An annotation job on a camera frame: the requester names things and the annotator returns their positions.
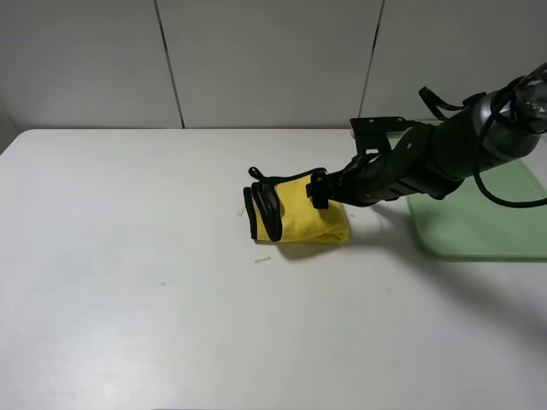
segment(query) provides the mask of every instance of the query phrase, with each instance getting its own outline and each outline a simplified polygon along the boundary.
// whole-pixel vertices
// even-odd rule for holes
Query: black wire
[[[483,125],[482,129],[480,130],[479,136],[477,137],[475,141],[475,146],[473,150],[473,158],[472,158],[472,166],[473,166],[473,179],[475,180],[475,184],[477,185],[477,188],[479,188],[480,193],[482,195],[486,196],[489,200],[492,202],[501,205],[503,207],[507,208],[536,208],[536,207],[543,207],[543,205],[547,205],[547,198],[544,199],[538,199],[536,201],[524,201],[524,202],[513,202],[513,201],[507,201],[505,199],[502,199],[498,196],[495,196],[492,194],[485,186],[485,183],[483,182],[482,178],[480,177],[480,169],[479,169],[479,153],[480,148],[482,147],[483,142],[485,141],[486,134],[488,133],[488,130],[490,130],[491,125],[493,124],[494,120],[496,118],[500,117],[500,113],[502,108],[505,106],[505,104],[511,102],[513,98],[515,98],[515,90],[517,88],[520,88],[521,86],[527,84],[532,77],[537,75],[537,73],[540,73],[541,71],[544,71],[547,68],[547,64],[543,64],[538,69],[534,70],[533,73],[530,73],[524,78],[515,79],[507,87],[504,89],[501,89],[495,97],[492,99],[491,104],[491,114],[488,117],[488,119],[485,121],[485,124]]]

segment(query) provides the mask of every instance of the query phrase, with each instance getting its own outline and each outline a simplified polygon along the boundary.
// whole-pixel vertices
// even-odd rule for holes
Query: white wall
[[[433,118],[418,90],[449,103],[494,91],[547,60],[545,0],[386,0],[362,116]]]
[[[349,127],[381,0],[159,0],[187,127]]]
[[[180,127],[152,0],[2,0],[0,107],[39,127]]]

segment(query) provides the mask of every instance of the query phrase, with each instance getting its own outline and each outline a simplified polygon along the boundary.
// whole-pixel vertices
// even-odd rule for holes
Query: folded yellow towel
[[[329,201],[328,209],[315,209],[306,196],[306,185],[316,168],[292,177],[264,177],[252,167],[249,174],[258,179],[244,188],[249,215],[250,236],[259,241],[341,243],[350,228],[344,208]]]

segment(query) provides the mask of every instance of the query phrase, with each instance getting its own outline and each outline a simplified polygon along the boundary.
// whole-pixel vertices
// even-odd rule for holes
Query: white table
[[[0,156],[0,408],[544,408],[545,264],[430,260],[403,201],[347,207],[347,246],[250,240],[249,166],[354,154],[334,130],[18,137]]]

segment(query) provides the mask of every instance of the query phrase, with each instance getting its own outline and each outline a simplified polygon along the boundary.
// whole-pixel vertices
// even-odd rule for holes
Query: light green plastic board
[[[482,173],[493,194],[510,201],[546,197],[522,161]],[[441,258],[547,259],[547,207],[504,208],[482,196],[473,178],[443,201],[408,196],[417,239]]]

